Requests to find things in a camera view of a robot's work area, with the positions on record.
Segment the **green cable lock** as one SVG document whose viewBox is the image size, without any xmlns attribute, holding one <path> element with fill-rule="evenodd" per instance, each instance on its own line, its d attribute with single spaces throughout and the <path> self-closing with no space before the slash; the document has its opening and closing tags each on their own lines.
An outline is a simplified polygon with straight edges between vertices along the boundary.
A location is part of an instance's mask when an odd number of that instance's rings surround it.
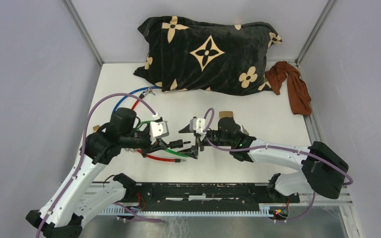
<svg viewBox="0 0 381 238">
<path fill-rule="evenodd" d="M 143 125 L 149 125 L 150 122 L 152 122 L 152 121 L 151 121 L 151 120 L 145 120 L 145 121 L 142 121 L 139 125 L 137 125 L 138 130 L 140 130 L 140 128 L 141 128 Z M 175 152 L 175 151 L 173 151 L 173 150 L 171 150 L 171 149 L 165 149 L 164 151 L 167 152 L 167 153 L 169 153 L 169 154 L 175 155 L 175 156 L 184 157 L 184 158 L 187 158 L 187 157 L 188 157 L 187 155 L 179 154 L 178 152 Z"/>
</svg>

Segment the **small black padlock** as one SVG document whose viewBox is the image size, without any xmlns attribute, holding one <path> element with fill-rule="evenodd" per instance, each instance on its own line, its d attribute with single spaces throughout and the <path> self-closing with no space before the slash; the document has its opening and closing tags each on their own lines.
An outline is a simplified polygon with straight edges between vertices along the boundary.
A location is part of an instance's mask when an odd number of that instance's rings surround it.
<svg viewBox="0 0 381 238">
<path fill-rule="evenodd" d="M 183 148 L 184 145 L 190 144 L 190 141 L 183 141 L 182 139 L 171 141 L 168 146 L 170 149 Z"/>
</svg>

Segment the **padlock keys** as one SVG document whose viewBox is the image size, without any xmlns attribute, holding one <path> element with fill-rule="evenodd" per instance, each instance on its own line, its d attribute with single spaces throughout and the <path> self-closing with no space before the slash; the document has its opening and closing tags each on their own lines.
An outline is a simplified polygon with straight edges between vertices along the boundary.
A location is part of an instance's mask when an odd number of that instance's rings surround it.
<svg viewBox="0 0 381 238">
<path fill-rule="evenodd" d="M 248 131 L 244 128 L 243 125 L 241 126 L 241 129 L 243 134 L 249 135 Z"/>
</svg>

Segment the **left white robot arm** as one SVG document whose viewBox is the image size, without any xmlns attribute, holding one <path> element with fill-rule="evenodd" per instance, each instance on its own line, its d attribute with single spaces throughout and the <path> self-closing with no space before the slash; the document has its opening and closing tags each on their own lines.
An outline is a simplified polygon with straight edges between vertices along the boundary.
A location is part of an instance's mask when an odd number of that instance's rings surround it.
<svg viewBox="0 0 381 238">
<path fill-rule="evenodd" d="M 129 182 L 113 181 L 88 199 L 81 198 L 122 149 L 151 151 L 152 141 L 168 136 L 167 123 L 158 115 L 143 131 L 134 127 L 136 112 L 119 108 L 110 121 L 88 135 L 74 165 L 53 197 L 39 210 L 31 210 L 26 221 L 46 238 L 77 238 L 87 223 L 110 204 L 132 201 L 136 188 Z"/>
</svg>

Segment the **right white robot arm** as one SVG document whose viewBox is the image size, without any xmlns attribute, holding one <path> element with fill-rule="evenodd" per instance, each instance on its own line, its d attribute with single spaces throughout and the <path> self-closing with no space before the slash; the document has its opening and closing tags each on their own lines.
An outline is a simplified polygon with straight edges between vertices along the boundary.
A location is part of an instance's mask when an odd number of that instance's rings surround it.
<svg viewBox="0 0 381 238">
<path fill-rule="evenodd" d="M 192 133 L 195 145 L 180 151 L 198 158 L 206 146 L 230 153 L 241 162 L 270 163 L 293 169 L 290 174 L 275 174 L 267 188 L 267 197 L 280 202 L 294 193 L 315 192 L 338 199 L 344 185 L 352 183 L 348 164 L 320 141 L 311 146 L 288 146 L 270 143 L 245 133 L 231 117 L 221 118 L 217 130 L 209 129 L 203 118 L 192 118 L 179 133 Z"/>
</svg>

